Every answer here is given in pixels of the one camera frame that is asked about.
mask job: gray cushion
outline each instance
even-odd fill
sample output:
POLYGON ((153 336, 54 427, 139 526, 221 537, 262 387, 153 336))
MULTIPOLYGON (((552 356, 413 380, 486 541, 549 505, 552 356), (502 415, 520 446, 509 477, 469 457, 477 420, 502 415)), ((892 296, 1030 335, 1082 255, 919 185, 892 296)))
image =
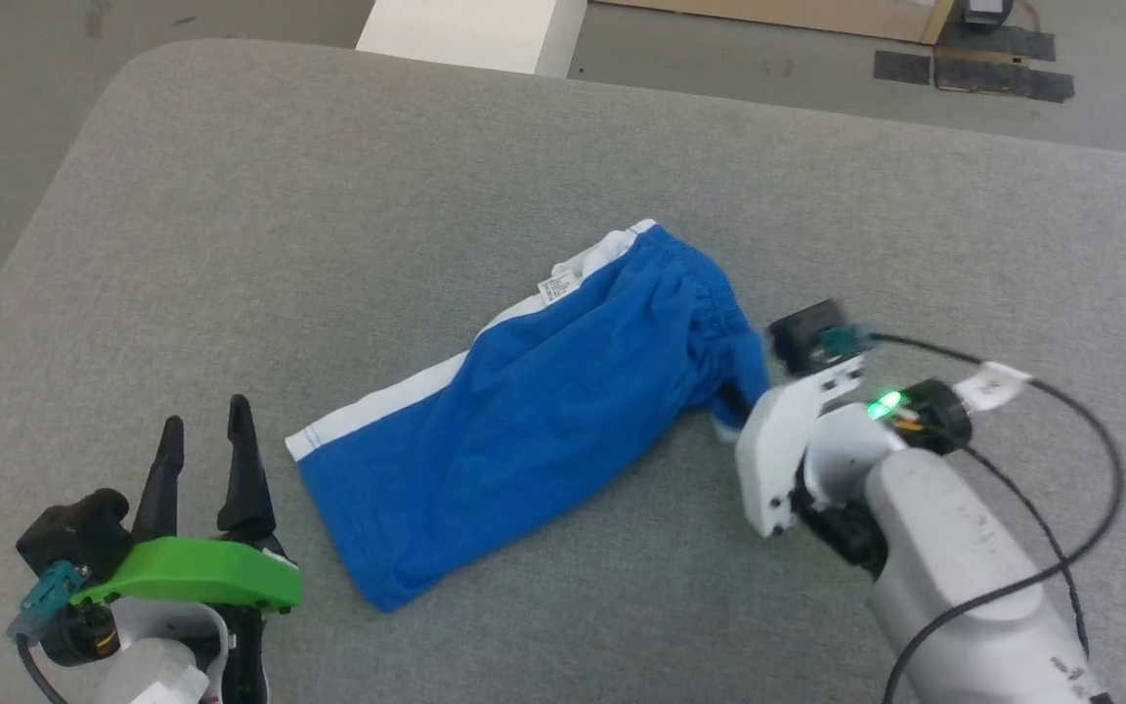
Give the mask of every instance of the gray cushion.
MULTIPOLYGON (((597 499, 393 615, 345 574, 283 438, 468 346, 551 264, 635 220, 709 252, 766 323, 843 300, 879 329, 1078 393, 1126 452, 1126 154, 258 41, 158 48, 107 89, 0 276, 1 636, 50 504, 135 499, 188 425, 181 532, 211 535, 233 392, 256 409, 305 604, 269 623, 297 701, 874 701, 868 580, 813 535, 759 540, 731 452, 688 415, 597 499)), ((965 368, 897 349, 875 382, 965 368)), ((1098 444, 1039 396, 980 424, 1074 545, 1098 444)), ((1018 504, 962 464, 1048 559, 1018 504)), ((1126 514, 1079 570, 1126 701, 1126 514)), ((1055 597, 1066 609, 1063 592, 1055 597)), ((104 671, 48 668, 69 699, 104 671)))

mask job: white label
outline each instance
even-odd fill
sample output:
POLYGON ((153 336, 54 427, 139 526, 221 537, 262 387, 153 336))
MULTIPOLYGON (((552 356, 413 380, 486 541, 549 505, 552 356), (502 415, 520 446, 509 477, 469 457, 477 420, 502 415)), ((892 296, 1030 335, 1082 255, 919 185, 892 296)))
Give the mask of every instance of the white label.
POLYGON ((1018 396, 1029 378, 1031 375, 1016 368, 984 362, 978 374, 953 384, 953 389, 967 406, 967 411, 991 411, 1018 396))
POLYGON ((566 269, 558 276, 549 277, 542 284, 537 284, 537 289, 540 289, 542 300, 545 300, 546 306, 577 288, 581 288, 581 282, 575 279, 572 269, 566 269))

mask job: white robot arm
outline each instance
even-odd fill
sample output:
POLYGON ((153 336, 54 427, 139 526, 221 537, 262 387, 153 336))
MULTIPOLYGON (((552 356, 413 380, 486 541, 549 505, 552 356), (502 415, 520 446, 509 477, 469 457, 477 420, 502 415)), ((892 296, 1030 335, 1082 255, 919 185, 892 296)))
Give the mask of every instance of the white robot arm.
MULTIPOLYGON (((911 446, 923 438, 894 427, 899 413, 913 411, 828 410, 858 387, 863 355, 816 368, 766 393, 738 437, 743 507, 760 535, 804 523, 850 564, 870 571, 870 608, 894 652, 953 606, 1036 574, 1018 541, 941 456, 951 446, 936 447, 941 454, 911 446)), ((974 396, 974 380, 953 387, 958 396, 941 382, 915 386, 951 396, 962 413, 953 422, 965 425, 957 442, 969 440, 958 396, 974 396)), ((1001 383, 989 386, 1013 396, 1001 383)), ((924 704, 1111 703, 1040 583, 947 621, 904 674, 924 704)))

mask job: black tape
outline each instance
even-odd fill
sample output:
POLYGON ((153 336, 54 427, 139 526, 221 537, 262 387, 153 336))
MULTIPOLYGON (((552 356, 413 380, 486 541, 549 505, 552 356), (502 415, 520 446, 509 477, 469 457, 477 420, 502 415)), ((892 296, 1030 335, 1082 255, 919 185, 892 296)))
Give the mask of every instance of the black tape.
POLYGON ((1054 35, 1029 32, 1020 26, 1000 26, 993 32, 969 30, 960 24, 947 24, 937 37, 938 46, 948 48, 972 48, 975 52, 998 52, 1036 59, 1038 62, 1054 62, 1056 51, 1054 35))
POLYGON ((1048 103, 1063 103, 1076 93, 1076 80, 1073 77, 1035 71, 1016 63, 937 59, 935 79, 937 88, 1018 95, 1020 98, 1048 103))
POLYGON ((930 75, 932 75, 932 59, 919 54, 876 52, 876 62, 872 68, 873 78, 915 86, 928 86, 930 75))

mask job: floor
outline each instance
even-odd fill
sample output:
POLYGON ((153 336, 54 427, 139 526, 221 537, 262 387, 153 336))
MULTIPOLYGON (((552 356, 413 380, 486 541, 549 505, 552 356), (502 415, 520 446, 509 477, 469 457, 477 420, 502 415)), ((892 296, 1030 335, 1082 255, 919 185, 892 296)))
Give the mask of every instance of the floor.
MULTIPOLYGON (((1033 0, 1058 37, 1064 106, 870 79, 911 45, 591 5, 571 75, 1126 151, 1126 3, 1033 0)), ((0 267, 104 86, 131 57, 205 36, 352 46, 372 0, 0 0, 0 267)), ((1016 24, 1029 26, 1016 14, 1016 24)))

